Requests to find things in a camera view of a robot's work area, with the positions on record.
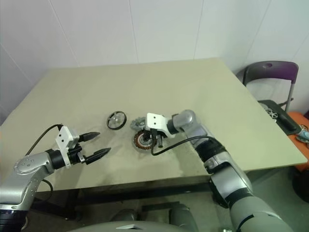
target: orange object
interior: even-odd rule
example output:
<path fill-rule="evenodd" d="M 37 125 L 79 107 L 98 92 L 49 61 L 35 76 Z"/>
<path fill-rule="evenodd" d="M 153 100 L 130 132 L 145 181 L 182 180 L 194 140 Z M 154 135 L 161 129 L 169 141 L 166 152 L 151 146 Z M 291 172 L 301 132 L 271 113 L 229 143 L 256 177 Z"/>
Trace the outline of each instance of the orange object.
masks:
<path fill-rule="evenodd" d="M 309 128 L 309 120 L 306 119 L 301 113 L 299 112 L 289 112 L 288 115 L 299 125 L 303 124 L 307 128 Z M 296 139 L 296 135 L 292 134 L 289 135 L 289 138 L 292 140 L 294 145 L 298 148 L 298 150 L 303 153 L 303 155 L 307 158 L 307 163 L 296 165 L 295 167 L 299 171 L 309 170 L 309 148 L 305 143 L 302 143 Z"/>

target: gray floor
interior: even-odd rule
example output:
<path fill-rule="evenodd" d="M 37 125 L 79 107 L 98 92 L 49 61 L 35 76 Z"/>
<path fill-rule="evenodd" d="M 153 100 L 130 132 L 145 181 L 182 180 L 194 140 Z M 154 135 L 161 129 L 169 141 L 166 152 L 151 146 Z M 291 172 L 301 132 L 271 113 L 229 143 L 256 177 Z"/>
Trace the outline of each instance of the gray floor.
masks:
<path fill-rule="evenodd" d="M 291 169 L 289 168 L 270 172 L 254 182 L 254 191 L 256 196 L 263 198 L 295 232 L 308 232 L 309 204 L 302 201 L 294 193 L 291 178 Z M 232 228 L 229 210 L 216 205 L 212 201 L 210 192 L 200 192 L 89 205 L 79 208 L 84 216 L 78 222 L 64 221 L 61 218 L 30 212 L 28 214 L 29 226 L 25 231 L 68 231 L 94 223 L 109 221 L 114 214 L 124 208 L 140 211 L 143 205 L 176 201 L 190 207 L 201 232 L 220 232 L 223 228 Z M 143 212 L 141 219 L 168 223 L 168 209 Z"/>

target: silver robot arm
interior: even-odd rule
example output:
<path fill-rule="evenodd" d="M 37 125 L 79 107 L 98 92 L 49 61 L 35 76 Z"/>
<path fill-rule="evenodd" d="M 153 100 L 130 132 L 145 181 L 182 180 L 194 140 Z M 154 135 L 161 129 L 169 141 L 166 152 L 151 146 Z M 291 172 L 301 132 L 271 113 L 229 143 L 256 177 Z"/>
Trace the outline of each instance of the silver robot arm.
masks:
<path fill-rule="evenodd" d="M 148 113 L 146 130 L 156 130 L 173 138 L 184 132 L 198 153 L 210 178 L 215 200 L 230 208 L 233 226 L 242 232 L 292 232 L 292 229 L 260 198 L 253 195 L 250 180 L 212 135 L 201 125 L 192 110 L 184 110 L 172 118 Z"/>
<path fill-rule="evenodd" d="M 90 132 L 78 135 L 62 126 L 56 138 L 59 149 L 27 155 L 13 167 L 11 175 L 0 186 L 0 231 L 20 231 L 30 209 L 40 182 L 55 169 L 76 163 L 90 164 L 110 151 L 101 149 L 89 157 L 81 155 L 79 142 L 85 142 L 99 135 Z"/>

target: black cable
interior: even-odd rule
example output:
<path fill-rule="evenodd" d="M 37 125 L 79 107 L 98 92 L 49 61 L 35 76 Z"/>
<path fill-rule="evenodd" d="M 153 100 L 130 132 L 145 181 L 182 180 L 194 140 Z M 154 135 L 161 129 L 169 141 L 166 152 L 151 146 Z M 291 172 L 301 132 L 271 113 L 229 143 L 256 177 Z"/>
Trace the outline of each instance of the black cable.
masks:
<path fill-rule="evenodd" d="M 179 145 L 181 145 L 181 144 L 184 144 L 184 143 L 186 143 L 186 142 L 189 142 L 189 141 L 195 140 L 195 139 L 210 139 L 210 140 L 213 140 L 213 141 L 216 141 L 216 142 L 219 143 L 218 140 L 216 140 L 215 138 L 213 138 L 213 137 L 211 137 L 211 136 L 200 135 L 200 136 L 194 136 L 194 137 L 191 137 L 191 138 L 184 139 L 184 140 L 182 140 L 182 141 L 180 141 L 180 142 L 178 142 L 178 143 L 173 144 L 172 146 L 169 146 L 169 147 L 167 147 L 167 148 L 165 148 L 165 149 L 163 149 L 163 150 L 161 150 L 161 151 L 159 151 L 159 152 L 157 152 L 157 153 L 154 153 L 154 146 L 155 146 L 154 141 L 155 141 L 155 140 L 153 140 L 152 145 L 151 145 L 151 154 L 152 154 L 153 156 L 160 155 L 160 154 L 162 154 L 162 153 L 164 153 L 164 152 L 166 152 L 166 151 L 168 151 L 168 150 L 171 150 L 171 149 L 173 149 L 173 148 L 175 148 L 175 147 L 177 147 L 177 146 L 179 146 Z"/>
<path fill-rule="evenodd" d="M 25 154 L 25 156 L 27 156 L 27 155 L 30 154 L 30 152 L 33 150 L 33 148 L 38 144 L 38 142 L 41 140 L 41 138 L 43 138 L 43 136 L 46 135 L 46 133 L 47 133 L 48 131 L 50 131 L 50 130 L 51 130 L 52 128 L 54 128 L 54 127 L 58 127 L 58 130 L 60 130 L 62 126 L 63 126 L 62 124 L 54 124 L 54 125 L 52 125 L 51 127 L 47 128 L 47 129 L 43 132 L 43 134 L 40 135 L 40 137 L 37 139 L 37 141 L 34 142 L 34 144 L 33 144 L 32 147 L 29 149 L 29 151 Z"/>
<path fill-rule="evenodd" d="M 35 204 L 41 204 L 41 203 L 47 202 L 52 197 L 52 195 L 54 193 L 54 188 L 53 188 L 52 183 L 50 183 L 48 180 L 45 180 L 45 179 L 43 179 L 42 181 L 49 185 L 49 188 L 50 188 L 49 196 L 44 200 L 33 202 Z"/>

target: beige table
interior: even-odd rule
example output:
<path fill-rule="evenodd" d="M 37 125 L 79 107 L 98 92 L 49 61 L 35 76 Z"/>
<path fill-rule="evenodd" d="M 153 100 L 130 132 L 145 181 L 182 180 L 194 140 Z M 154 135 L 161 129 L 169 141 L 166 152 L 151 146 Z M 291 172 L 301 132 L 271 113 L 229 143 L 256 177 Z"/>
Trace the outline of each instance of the beige table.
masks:
<path fill-rule="evenodd" d="M 244 170 L 306 161 L 233 73 L 212 58 L 49 71 L 2 126 L 2 178 L 56 123 L 79 133 L 101 132 L 99 138 L 82 144 L 85 155 L 104 147 L 112 150 L 91 165 L 57 170 L 47 178 L 55 190 L 206 175 L 189 144 L 157 157 L 132 147 L 131 120 L 147 112 L 170 116 L 184 109 L 195 111 Z M 106 127 L 106 119 L 116 110 L 124 111 L 128 121 L 113 131 Z M 56 134 L 54 130 L 44 137 L 34 152 L 55 148 Z"/>

